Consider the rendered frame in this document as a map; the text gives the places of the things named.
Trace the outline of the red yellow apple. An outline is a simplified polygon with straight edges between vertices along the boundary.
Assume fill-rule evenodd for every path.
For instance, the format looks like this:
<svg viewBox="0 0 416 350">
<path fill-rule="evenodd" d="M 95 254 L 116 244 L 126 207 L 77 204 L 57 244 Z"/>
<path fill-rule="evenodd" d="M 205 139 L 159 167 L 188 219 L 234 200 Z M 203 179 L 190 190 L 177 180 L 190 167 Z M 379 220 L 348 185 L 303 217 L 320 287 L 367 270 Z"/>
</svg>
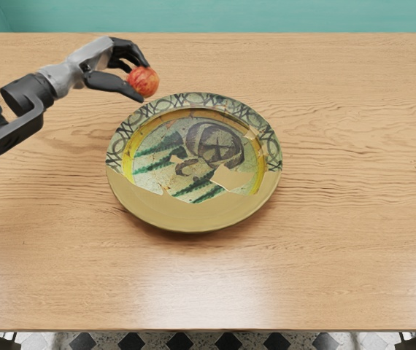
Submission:
<svg viewBox="0 0 416 350">
<path fill-rule="evenodd" d="M 151 67 L 137 66 L 126 78 L 127 83 L 143 98 L 154 96 L 159 88 L 160 78 Z"/>
</svg>

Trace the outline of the patterned yellow ceramic plate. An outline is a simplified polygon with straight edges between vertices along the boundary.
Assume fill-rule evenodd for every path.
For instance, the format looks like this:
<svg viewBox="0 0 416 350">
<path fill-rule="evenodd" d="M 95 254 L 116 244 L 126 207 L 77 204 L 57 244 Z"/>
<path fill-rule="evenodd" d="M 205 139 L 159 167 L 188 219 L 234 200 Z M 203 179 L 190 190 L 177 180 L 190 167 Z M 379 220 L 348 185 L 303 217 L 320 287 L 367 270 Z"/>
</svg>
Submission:
<svg viewBox="0 0 416 350">
<path fill-rule="evenodd" d="M 203 233 L 254 214 L 282 173 L 273 127 L 227 96 L 165 96 L 130 114 L 110 139 L 106 172 L 131 214 L 164 230 Z"/>
</svg>

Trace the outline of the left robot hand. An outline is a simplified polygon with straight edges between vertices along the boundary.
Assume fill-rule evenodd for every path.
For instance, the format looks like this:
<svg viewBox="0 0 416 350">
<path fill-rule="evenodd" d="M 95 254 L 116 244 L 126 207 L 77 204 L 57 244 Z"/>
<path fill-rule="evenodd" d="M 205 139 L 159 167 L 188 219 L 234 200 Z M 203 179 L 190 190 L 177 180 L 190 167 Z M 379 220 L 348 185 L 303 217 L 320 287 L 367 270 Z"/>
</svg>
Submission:
<svg viewBox="0 0 416 350">
<path fill-rule="evenodd" d="M 138 45 L 127 39 L 101 36 L 67 56 L 62 63 L 42 67 L 38 73 L 45 77 L 56 99 L 64 98 L 71 89 L 89 88 L 119 93 L 136 102 L 145 98 L 124 79 L 106 73 L 105 69 L 120 69 L 130 73 L 129 61 L 137 67 L 150 64 Z"/>
</svg>

